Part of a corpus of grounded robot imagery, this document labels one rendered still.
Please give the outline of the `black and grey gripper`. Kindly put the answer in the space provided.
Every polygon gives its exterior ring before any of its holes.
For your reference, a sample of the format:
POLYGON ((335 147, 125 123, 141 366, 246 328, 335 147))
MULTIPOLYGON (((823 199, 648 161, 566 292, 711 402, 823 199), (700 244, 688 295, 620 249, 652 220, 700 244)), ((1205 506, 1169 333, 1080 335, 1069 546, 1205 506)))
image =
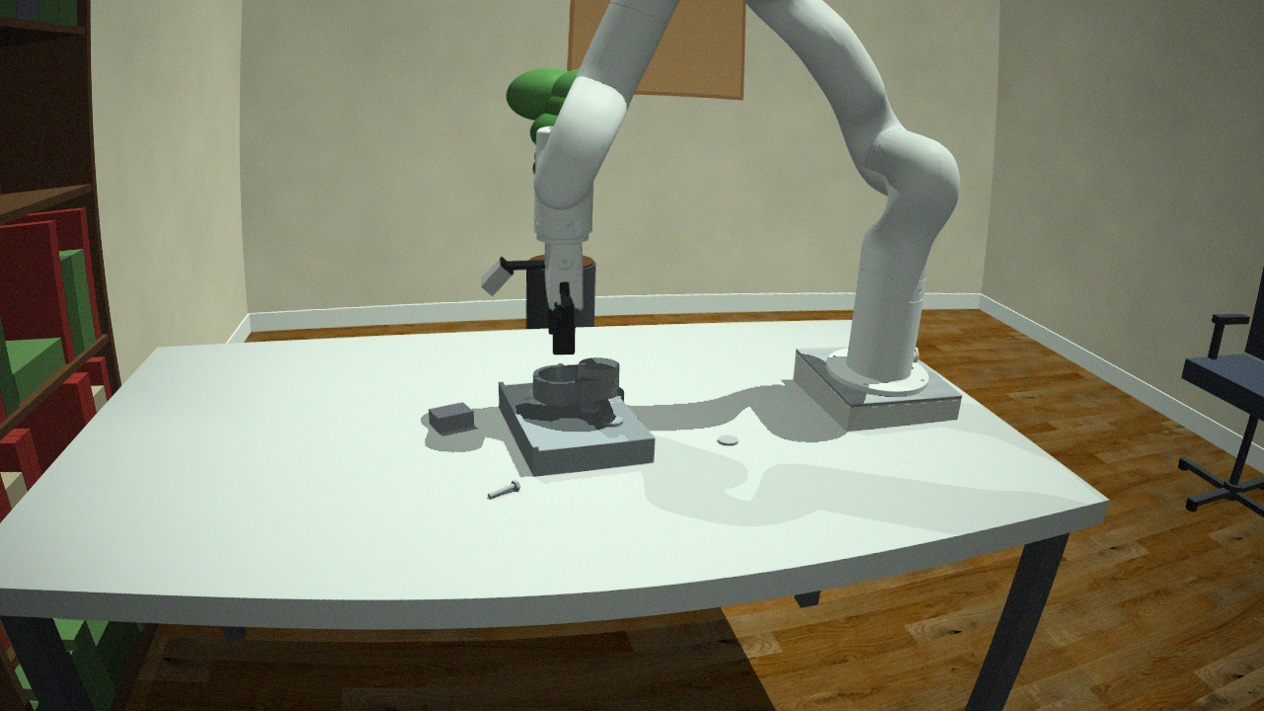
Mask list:
POLYGON ((545 286, 549 301, 549 334, 554 337, 552 352, 554 356, 573 356, 574 305, 575 309, 584 309, 581 242, 589 240, 589 234, 575 239, 549 239, 537 234, 536 239, 545 243, 545 286))

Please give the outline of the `grey bolt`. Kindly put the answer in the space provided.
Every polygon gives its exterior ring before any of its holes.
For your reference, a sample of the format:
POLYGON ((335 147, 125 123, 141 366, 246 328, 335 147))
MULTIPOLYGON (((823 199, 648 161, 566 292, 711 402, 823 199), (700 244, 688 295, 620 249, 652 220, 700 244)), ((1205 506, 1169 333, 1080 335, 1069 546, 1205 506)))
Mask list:
POLYGON ((503 490, 495 490, 494 492, 489 492, 488 497, 489 498, 497 497, 497 496, 499 496, 503 492, 508 492, 509 490, 518 491, 520 490, 520 482, 517 479, 512 479, 511 485, 503 487, 503 490))

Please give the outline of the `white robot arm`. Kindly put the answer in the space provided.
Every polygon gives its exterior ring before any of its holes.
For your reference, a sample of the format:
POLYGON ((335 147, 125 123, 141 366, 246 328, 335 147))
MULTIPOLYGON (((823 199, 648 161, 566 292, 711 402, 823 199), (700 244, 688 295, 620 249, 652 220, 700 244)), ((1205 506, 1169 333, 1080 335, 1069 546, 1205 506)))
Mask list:
MULTIPOLYGON (((593 232, 594 178, 680 0, 612 0, 554 127, 536 132, 533 233, 593 232)), ((889 197, 863 237, 848 350, 825 369, 865 393, 902 397, 928 387, 916 334, 929 253, 959 199, 945 147, 908 132, 860 38, 823 0, 744 0, 799 54, 836 113, 849 158, 889 197)))

